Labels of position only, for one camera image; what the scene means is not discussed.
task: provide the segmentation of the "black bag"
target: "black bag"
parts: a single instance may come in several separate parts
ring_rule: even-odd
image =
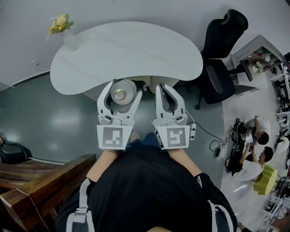
[[[0,163],[19,164],[29,160],[31,152],[18,143],[4,142],[0,147]]]
[[[236,123],[232,129],[232,141],[235,143],[245,143],[247,128],[239,118],[236,119]]]

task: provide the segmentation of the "black cable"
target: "black cable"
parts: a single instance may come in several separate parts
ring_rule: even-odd
[[[197,125],[198,125],[202,130],[204,130],[206,133],[208,133],[208,134],[211,135],[212,137],[218,139],[218,140],[213,140],[213,141],[209,144],[209,149],[210,149],[211,151],[217,151],[218,149],[222,149],[222,148],[227,144],[227,142],[229,142],[230,139],[231,139],[231,136],[232,136],[231,132],[233,131],[233,127],[232,127],[232,126],[231,126],[230,129],[226,132],[226,142],[223,142],[222,139],[220,139],[219,137],[217,137],[217,136],[213,135],[212,133],[208,132],[208,131],[207,131],[206,129],[204,129],[204,128],[203,128],[203,127],[202,127],[198,122],[191,121],[191,122],[188,123],[188,125],[190,125],[191,123],[195,123],[195,124],[197,124]],[[216,143],[218,144],[218,146],[217,146],[217,148],[216,148],[215,150],[213,150],[213,149],[211,148],[211,145],[212,145],[214,142],[216,142]]]
[[[280,177],[280,176],[279,176],[279,178],[280,178],[280,179],[286,179],[287,177],[286,177],[286,176],[283,176],[283,177]]]

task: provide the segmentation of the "kidney-shaped table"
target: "kidney-shaped table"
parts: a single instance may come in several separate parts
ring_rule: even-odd
[[[203,60],[186,37],[161,26],[117,22],[96,26],[76,35],[79,49],[62,46],[50,78],[62,94],[85,92],[113,79],[153,76],[152,82],[173,86],[196,79]]]

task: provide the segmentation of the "black office chair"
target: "black office chair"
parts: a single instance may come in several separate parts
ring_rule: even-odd
[[[203,71],[201,75],[192,81],[192,84],[200,88],[198,105],[200,108],[201,96],[207,104],[221,102],[235,93],[234,83],[230,73],[247,72],[247,64],[242,61],[235,70],[228,71],[224,63],[217,58],[225,58],[231,52],[237,40],[248,29],[246,17],[233,9],[229,9],[224,19],[215,19],[208,25],[203,57]]]

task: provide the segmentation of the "black shirt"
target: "black shirt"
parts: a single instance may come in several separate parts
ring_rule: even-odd
[[[128,148],[89,186],[88,207],[96,232],[146,232],[160,226],[170,231],[211,231],[208,200],[235,215],[222,192],[205,173],[202,188],[166,151],[153,146]],[[79,205],[79,188],[58,214],[57,231],[66,228],[67,217]]]

